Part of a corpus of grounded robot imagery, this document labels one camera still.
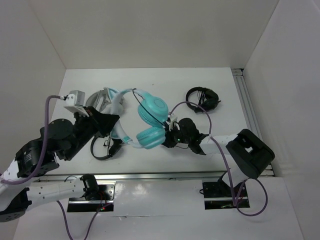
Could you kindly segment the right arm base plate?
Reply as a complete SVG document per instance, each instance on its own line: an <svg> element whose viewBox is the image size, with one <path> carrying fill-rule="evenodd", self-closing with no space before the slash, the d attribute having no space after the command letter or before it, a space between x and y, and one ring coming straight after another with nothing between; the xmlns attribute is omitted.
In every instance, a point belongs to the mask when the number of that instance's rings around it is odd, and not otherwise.
<svg viewBox="0 0 320 240"><path fill-rule="evenodd" d="M240 183L234 188L234 195L237 196L239 191ZM205 210L219 210L219 209L232 209L236 208L233 206L233 199L231 191L228 186L224 186L223 182L203 182L202 189L199 193L204 197L204 208ZM249 208L249 198L247 193L246 185L241 190L239 196L239 208Z"/></svg>

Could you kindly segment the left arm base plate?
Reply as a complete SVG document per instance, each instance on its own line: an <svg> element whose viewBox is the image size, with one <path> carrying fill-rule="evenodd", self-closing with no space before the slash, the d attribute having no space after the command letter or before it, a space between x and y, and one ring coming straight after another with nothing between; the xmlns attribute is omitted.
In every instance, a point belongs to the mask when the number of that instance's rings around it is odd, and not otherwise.
<svg viewBox="0 0 320 240"><path fill-rule="evenodd" d="M69 198L67 205L68 213L94 213L113 212L116 183L112 181L98 181L99 192L91 199L85 197Z"/></svg>

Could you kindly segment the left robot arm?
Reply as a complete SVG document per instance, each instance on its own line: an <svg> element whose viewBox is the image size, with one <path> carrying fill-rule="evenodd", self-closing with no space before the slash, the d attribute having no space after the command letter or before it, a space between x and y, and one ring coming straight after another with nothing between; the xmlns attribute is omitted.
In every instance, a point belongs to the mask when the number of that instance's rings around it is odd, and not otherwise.
<svg viewBox="0 0 320 240"><path fill-rule="evenodd" d="M66 198L98 197L100 189L93 174L44 186L32 182L60 165L57 159L70 161L94 136L106 137L120 119L84 107L86 116L75 113L75 123L56 119L40 129L40 137L29 141L15 155L0 177L0 221L16 220L38 206Z"/></svg>

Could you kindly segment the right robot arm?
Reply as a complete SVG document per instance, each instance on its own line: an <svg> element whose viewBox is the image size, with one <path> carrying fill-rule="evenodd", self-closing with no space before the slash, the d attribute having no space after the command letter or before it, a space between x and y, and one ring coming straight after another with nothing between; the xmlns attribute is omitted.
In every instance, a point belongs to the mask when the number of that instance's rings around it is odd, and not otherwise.
<svg viewBox="0 0 320 240"><path fill-rule="evenodd" d="M220 196L231 196L240 188L240 184L248 179L257 179L268 165L275 159L275 153L260 138L249 129L243 129L237 134L215 136L201 133L190 118L174 122L165 130L167 148L185 144L197 155L221 154L229 155L236 167L229 169L217 181L213 192Z"/></svg>

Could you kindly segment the teal cat-ear headphones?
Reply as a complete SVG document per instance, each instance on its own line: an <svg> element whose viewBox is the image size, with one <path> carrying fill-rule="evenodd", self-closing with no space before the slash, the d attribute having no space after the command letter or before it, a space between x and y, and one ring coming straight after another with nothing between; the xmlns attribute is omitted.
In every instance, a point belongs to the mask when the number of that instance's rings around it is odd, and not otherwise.
<svg viewBox="0 0 320 240"><path fill-rule="evenodd" d="M138 133L136 135L137 141L135 142L125 133L120 121L117 121L110 135L121 139L125 144L131 145L136 149L149 150L161 145L165 141L165 122L169 115L166 102L142 89L128 88L118 92L112 99L110 114L119 114L118 106L126 93L133 93L135 97L140 96L142 98L142 101L139 102L137 112L140 118L150 125L150 128Z"/></svg>

